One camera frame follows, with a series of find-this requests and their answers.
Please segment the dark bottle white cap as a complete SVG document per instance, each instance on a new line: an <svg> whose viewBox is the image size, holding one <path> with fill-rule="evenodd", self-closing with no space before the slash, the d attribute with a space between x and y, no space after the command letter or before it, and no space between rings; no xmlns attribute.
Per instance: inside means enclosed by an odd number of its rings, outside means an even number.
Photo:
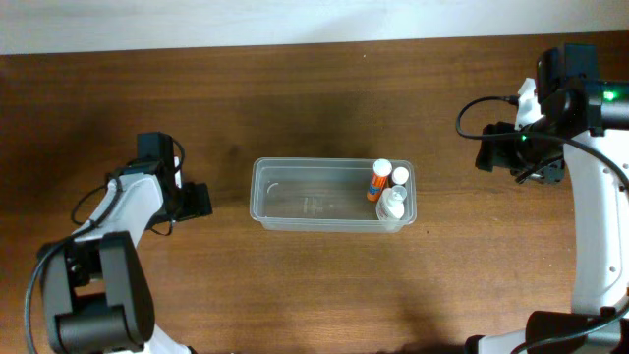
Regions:
<svg viewBox="0 0 629 354"><path fill-rule="evenodd" d="M409 180L409 177L410 172L406 167L396 167L392 170L391 174L388 177L388 185L390 187L404 186Z"/></svg>

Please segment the orange tube white cap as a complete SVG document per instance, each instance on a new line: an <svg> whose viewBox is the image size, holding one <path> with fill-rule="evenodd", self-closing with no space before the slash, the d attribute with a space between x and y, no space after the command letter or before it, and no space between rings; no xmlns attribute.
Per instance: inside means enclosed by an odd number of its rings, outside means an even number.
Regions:
<svg viewBox="0 0 629 354"><path fill-rule="evenodd" d="M370 202L378 201L391 172L392 164L388 159L380 158L373 163L372 177L367 190L367 199Z"/></svg>

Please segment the white squeeze bottle clear cap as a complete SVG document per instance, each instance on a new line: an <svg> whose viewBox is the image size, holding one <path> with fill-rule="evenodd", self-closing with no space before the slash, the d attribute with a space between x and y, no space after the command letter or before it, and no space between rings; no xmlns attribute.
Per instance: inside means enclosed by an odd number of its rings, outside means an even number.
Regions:
<svg viewBox="0 0 629 354"><path fill-rule="evenodd" d="M386 188L376 204L375 211L382 227L393 231L405 213L404 201L408 196L407 190L401 185Z"/></svg>

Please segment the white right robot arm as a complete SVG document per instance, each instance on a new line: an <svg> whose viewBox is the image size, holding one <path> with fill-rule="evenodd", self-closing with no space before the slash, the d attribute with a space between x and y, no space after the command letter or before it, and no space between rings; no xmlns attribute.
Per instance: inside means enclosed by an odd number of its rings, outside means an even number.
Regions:
<svg viewBox="0 0 629 354"><path fill-rule="evenodd" d="M576 280L568 313L536 311L526 326L477 335L468 353L625 353L628 350L628 86L585 75L526 80L514 123L477 136L478 168L517 182L572 183Z"/></svg>

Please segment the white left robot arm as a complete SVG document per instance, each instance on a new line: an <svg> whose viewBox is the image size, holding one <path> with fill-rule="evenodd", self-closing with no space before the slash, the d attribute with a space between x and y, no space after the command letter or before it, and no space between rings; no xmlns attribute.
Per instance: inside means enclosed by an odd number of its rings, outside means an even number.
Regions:
<svg viewBox="0 0 629 354"><path fill-rule="evenodd" d="M89 219L41 249L42 305L56 353L191 353L161 329L137 246L157 223L211 213L204 183L181 182L162 167L124 168L109 177Z"/></svg>

